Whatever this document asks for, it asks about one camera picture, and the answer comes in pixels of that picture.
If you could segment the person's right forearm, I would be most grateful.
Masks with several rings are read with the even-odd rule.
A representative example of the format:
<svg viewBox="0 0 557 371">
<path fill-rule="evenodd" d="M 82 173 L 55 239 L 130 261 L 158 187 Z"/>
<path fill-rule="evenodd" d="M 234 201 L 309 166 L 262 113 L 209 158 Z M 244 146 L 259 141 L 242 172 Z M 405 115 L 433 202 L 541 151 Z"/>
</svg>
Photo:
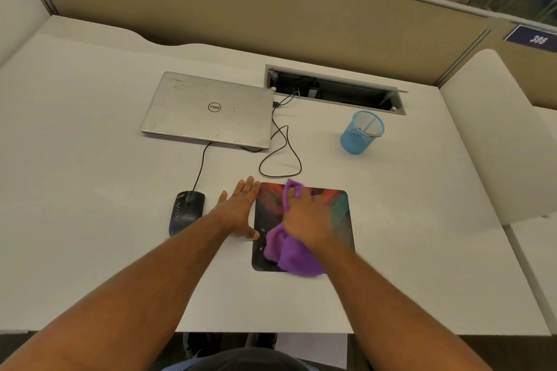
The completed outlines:
<svg viewBox="0 0 557 371">
<path fill-rule="evenodd" d="M 304 241 L 375 371 L 492 371 L 460 337 L 330 233 Z"/>
</svg>

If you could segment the person's dark shirt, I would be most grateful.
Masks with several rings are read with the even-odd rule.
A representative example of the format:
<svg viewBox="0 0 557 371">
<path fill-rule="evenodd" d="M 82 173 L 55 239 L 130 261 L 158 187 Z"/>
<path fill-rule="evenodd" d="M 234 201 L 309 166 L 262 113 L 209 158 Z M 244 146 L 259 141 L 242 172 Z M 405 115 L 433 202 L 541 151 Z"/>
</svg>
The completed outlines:
<svg viewBox="0 0 557 371">
<path fill-rule="evenodd" d="M 268 348 L 237 348 L 193 358 L 161 371 L 319 371 L 288 354 Z"/>
</svg>

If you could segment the silver closed laptop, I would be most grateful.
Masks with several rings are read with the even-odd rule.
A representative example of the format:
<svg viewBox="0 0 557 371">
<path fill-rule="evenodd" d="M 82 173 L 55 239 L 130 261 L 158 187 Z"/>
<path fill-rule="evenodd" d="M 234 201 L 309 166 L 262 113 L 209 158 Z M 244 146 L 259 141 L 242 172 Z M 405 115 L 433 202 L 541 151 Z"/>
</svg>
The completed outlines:
<svg viewBox="0 0 557 371">
<path fill-rule="evenodd" d="M 272 89 L 165 72 L 140 130 L 267 150 L 273 102 Z"/>
</svg>

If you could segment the person's left forearm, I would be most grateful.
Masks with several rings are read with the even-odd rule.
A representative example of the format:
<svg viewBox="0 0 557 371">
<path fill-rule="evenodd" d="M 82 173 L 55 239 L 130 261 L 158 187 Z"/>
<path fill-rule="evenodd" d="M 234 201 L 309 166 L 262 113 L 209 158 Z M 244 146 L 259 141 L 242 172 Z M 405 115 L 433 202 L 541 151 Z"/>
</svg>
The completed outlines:
<svg viewBox="0 0 557 371">
<path fill-rule="evenodd" d="M 0 371 L 148 371 L 233 227 L 204 216 L 74 304 Z"/>
</svg>

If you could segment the dark colourful mouse pad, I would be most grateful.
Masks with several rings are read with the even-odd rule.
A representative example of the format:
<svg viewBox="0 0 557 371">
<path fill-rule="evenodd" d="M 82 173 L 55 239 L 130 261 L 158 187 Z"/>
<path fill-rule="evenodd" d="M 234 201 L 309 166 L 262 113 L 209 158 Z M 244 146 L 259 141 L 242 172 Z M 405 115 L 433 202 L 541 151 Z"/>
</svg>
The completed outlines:
<svg viewBox="0 0 557 371">
<path fill-rule="evenodd" d="M 254 229 L 260 233 L 260 238 L 254 241 L 252 246 L 251 265 L 255 271 L 285 272 L 276 264 L 266 260 L 263 250 L 266 246 L 268 231 L 279 224 L 279 220 L 285 212 L 286 191 L 293 186 L 303 186 L 303 184 L 292 179 L 288 179 L 284 185 L 261 183 L 254 211 Z M 324 202 L 330 209 L 331 227 L 334 234 L 354 250 L 352 220 L 346 192 L 324 188 L 310 188 L 310 190 L 314 194 L 322 194 Z"/>
</svg>

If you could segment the purple cleaning cloth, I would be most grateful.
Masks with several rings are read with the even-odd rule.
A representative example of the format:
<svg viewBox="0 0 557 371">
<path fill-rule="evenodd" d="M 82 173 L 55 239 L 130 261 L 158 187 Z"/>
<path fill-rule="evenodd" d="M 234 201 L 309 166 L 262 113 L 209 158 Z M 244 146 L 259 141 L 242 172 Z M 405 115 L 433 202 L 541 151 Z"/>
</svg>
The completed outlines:
<svg viewBox="0 0 557 371">
<path fill-rule="evenodd" d="M 296 276 L 317 277 L 325 273 L 310 249 L 289 235 L 283 225 L 283 218 L 268 231 L 263 255 L 282 271 Z"/>
</svg>

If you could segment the blue number sign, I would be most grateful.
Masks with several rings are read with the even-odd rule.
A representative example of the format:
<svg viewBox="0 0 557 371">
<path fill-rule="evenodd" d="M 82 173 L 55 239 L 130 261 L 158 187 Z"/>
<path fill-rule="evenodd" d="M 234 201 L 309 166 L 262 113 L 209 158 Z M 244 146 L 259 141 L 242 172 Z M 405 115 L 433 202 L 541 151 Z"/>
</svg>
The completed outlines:
<svg viewBox="0 0 557 371">
<path fill-rule="evenodd" d="M 504 41 L 537 50 L 557 53 L 557 32 L 518 25 L 504 38 Z"/>
</svg>

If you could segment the person's left hand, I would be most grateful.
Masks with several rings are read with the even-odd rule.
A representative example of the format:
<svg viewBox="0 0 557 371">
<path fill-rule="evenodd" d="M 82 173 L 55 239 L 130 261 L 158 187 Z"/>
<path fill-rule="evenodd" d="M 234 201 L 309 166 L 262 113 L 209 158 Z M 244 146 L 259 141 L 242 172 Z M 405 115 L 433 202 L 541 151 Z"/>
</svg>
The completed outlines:
<svg viewBox="0 0 557 371">
<path fill-rule="evenodd" d="M 218 220 L 219 225 L 227 235 L 242 237 L 245 228 L 253 228 L 249 225 L 248 219 L 251 209 L 256 201 L 260 182 L 255 180 L 255 201 L 252 205 L 247 205 L 240 199 L 240 191 L 246 180 L 240 180 L 228 199 L 220 207 L 216 206 L 209 213 L 210 216 Z"/>
</svg>

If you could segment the blue mesh pen holder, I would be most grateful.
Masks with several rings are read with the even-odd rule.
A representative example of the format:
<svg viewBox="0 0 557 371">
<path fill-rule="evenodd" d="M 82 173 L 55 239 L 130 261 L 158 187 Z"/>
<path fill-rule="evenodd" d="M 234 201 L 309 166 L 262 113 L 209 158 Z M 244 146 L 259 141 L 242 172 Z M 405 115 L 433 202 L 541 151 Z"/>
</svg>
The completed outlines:
<svg viewBox="0 0 557 371">
<path fill-rule="evenodd" d="M 376 139 L 378 139 L 365 135 L 361 131 L 362 126 L 371 121 L 381 121 L 385 131 L 385 125 L 382 119 L 370 110 L 360 110 L 352 115 L 350 124 L 340 136 L 340 144 L 345 151 L 354 155 L 362 154 Z"/>
</svg>

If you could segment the beige cubicle partition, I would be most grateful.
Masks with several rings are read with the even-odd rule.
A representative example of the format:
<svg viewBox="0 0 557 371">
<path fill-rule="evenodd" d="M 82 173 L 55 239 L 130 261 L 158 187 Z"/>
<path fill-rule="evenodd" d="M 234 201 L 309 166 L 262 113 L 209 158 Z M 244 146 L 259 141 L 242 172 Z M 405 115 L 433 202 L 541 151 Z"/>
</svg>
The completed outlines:
<svg viewBox="0 0 557 371">
<path fill-rule="evenodd" d="M 533 105 L 557 110 L 557 53 L 505 41 L 524 20 L 442 0 L 46 0 L 51 11 L 134 31 L 444 85 L 495 50 Z"/>
</svg>

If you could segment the black computer mouse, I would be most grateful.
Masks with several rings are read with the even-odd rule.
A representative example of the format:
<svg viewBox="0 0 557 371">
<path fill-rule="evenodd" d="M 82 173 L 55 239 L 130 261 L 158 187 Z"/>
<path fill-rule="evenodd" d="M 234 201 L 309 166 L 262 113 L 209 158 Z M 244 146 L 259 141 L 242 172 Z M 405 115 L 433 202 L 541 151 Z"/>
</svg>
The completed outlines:
<svg viewBox="0 0 557 371">
<path fill-rule="evenodd" d="M 205 195 L 198 191 L 183 191 L 176 195 L 169 223 L 169 235 L 175 236 L 203 216 Z"/>
</svg>

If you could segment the person's right hand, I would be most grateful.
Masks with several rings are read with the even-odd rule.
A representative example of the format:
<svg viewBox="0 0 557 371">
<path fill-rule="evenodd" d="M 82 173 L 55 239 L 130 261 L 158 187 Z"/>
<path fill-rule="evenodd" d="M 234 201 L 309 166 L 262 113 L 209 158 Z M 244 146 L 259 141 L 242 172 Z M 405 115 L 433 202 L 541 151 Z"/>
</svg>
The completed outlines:
<svg viewBox="0 0 557 371">
<path fill-rule="evenodd" d="M 327 205 L 326 212 L 284 212 L 283 225 L 290 236 L 301 241 L 313 253 L 341 242 L 332 231 Z"/>
</svg>

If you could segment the white rounded desk divider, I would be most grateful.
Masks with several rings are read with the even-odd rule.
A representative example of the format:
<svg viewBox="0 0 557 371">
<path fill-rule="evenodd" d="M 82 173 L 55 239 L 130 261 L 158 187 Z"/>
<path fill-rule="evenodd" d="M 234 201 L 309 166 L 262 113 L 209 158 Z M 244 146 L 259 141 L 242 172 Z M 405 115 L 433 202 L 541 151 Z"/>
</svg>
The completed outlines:
<svg viewBox="0 0 557 371">
<path fill-rule="evenodd" d="M 557 139 L 491 49 L 441 95 L 502 225 L 557 213 Z"/>
</svg>

